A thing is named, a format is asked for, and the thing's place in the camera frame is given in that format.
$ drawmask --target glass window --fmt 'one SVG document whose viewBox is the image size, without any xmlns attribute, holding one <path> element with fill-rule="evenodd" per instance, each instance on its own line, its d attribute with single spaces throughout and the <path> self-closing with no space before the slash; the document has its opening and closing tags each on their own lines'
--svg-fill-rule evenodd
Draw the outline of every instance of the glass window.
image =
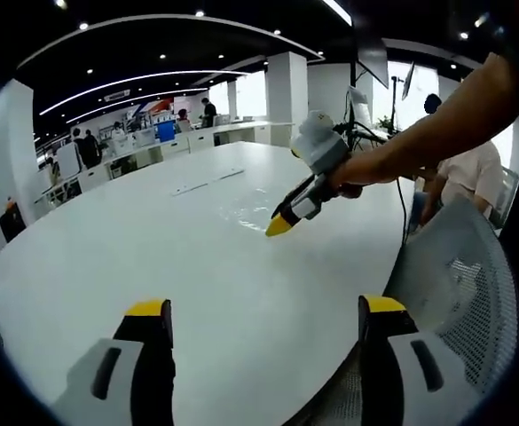
<svg viewBox="0 0 519 426">
<path fill-rule="evenodd" d="M 396 76 L 405 81 L 411 64 L 403 62 L 389 62 L 389 78 Z M 394 126 L 398 130 L 405 130 L 422 117 L 425 113 L 425 98 L 430 93 L 438 95 L 438 73 L 433 68 L 415 66 L 411 88 L 405 100 L 403 97 L 404 83 L 397 83 Z M 389 89 L 374 79 L 374 102 L 372 117 L 374 124 L 384 117 L 391 117 L 391 103 L 393 101 L 393 82 L 389 81 Z"/>
<path fill-rule="evenodd" d="M 209 88 L 209 101 L 216 106 L 218 114 L 230 113 L 230 102 L 227 98 L 227 82 Z"/>
<path fill-rule="evenodd" d="M 238 78 L 235 81 L 235 90 L 239 117 L 267 115 L 264 71 Z"/>
</svg>

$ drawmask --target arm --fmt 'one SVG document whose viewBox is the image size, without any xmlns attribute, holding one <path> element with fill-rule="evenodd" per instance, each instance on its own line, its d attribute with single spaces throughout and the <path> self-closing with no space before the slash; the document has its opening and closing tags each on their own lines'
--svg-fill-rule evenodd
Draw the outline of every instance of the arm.
<svg viewBox="0 0 519 426">
<path fill-rule="evenodd" d="M 515 90 L 511 66 L 491 54 L 436 113 L 385 145 L 354 155 L 333 174 L 332 185 L 388 182 L 481 145 L 517 117 Z"/>
</svg>

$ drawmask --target black ceiling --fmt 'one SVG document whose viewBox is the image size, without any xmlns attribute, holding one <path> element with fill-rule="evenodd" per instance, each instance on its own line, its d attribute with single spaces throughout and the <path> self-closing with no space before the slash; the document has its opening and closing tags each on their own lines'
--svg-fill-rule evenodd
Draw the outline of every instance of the black ceiling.
<svg viewBox="0 0 519 426">
<path fill-rule="evenodd" d="M 348 6 L 349 0 L 338 0 Z M 203 20 L 137 20 L 103 28 L 88 29 L 16 66 L 29 55 L 62 36 L 76 31 L 82 21 L 90 25 L 129 16 L 155 13 L 193 15 L 202 9 L 206 16 L 232 20 L 267 31 L 280 29 L 282 35 L 313 51 L 323 51 L 327 61 L 349 61 L 351 28 L 322 0 L 66 0 L 67 9 L 54 0 L 0 2 L 0 83 L 15 76 L 35 91 L 35 131 L 60 133 L 66 120 L 104 105 L 98 99 L 118 90 L 131 89 L 131 97 L 158 91 L 191 87 L 205 75 L 167 76 L 114 86 L 68 102 L 44 116 L 38 112 L 69 96 L 100 84 L 136 75 L 188 69 L 222 69 L 256 55 L 269 56 L 294 50 L 315 59 L 300 48 L 276 38 L 242 28 Z M 443 47 L 472 59 L 483 60 L 485 46 L 474 39 L 462 42 L 458 32 L 477 15 L 475 8 L 460 6 L 460 0 L 356 0 L 353 16 L 365 16 L 376 35 Z M 166 59 L 159 55 L 166 54 Z M 391 52 L 393 57 L 406 56 Z M 421 58 L 422 61 L 437 59 Z M 245 70 L 263 67 L 256 63 Z M 91 75 L 87 69 L 93 69 Z M 215 79 L 233 78 L 223 76 Z"/>
</svg>

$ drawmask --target white pillar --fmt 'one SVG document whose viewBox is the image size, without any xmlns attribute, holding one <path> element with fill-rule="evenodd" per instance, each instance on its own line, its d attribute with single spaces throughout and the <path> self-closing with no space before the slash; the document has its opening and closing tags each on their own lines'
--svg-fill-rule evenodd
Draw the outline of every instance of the white pillar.
<svg viewBox="0 0 519 426">
<path fill-rule="evenodd" d="M 298 134 L 298 127 L 309 112 L 308 89 L 305 57 L 291 51 L 269 57 L 269 119 L 272 122 L 294 124 L 291 135 L 288 135 L 288 130 L 282 126 L 272 126 L 272 145 L 288 146 L 289 136 Z"/>
<path fill-rule="evenodd" d="M 0 90 L 0 216 L 11 198 L 27 226 L 35 222 L 36 162 L 32 119 L 33 92 L 10 80 Z M 0 249 L 6 240 L 0 227 Z"/>
<path fill-rule="evenodd" d="M 233 121 L 238 114 L 237 89 L 235 82 L 227 83 L 227 101 L 230 107 L 230 120 Z"/>
</svg>

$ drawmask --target white table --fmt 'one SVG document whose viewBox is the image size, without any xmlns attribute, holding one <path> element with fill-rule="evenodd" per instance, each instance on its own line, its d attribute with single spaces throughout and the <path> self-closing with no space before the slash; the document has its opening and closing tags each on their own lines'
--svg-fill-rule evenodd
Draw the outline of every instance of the white table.
<svg viewBox="0 0 519 426">
<path fill-rule="evenodd" d="M 230 144 L 113 180 L 30 226 L 0 252 L 0 331 L 30 389 L 51 404 L 129 307 L 167 297 L 176 425 L 288 420 L 357 341 L 358 296 L 382 293 L 402 238 L 395 184 L 266 238 L 308 173 L 288 149 Z"/>
</svg>

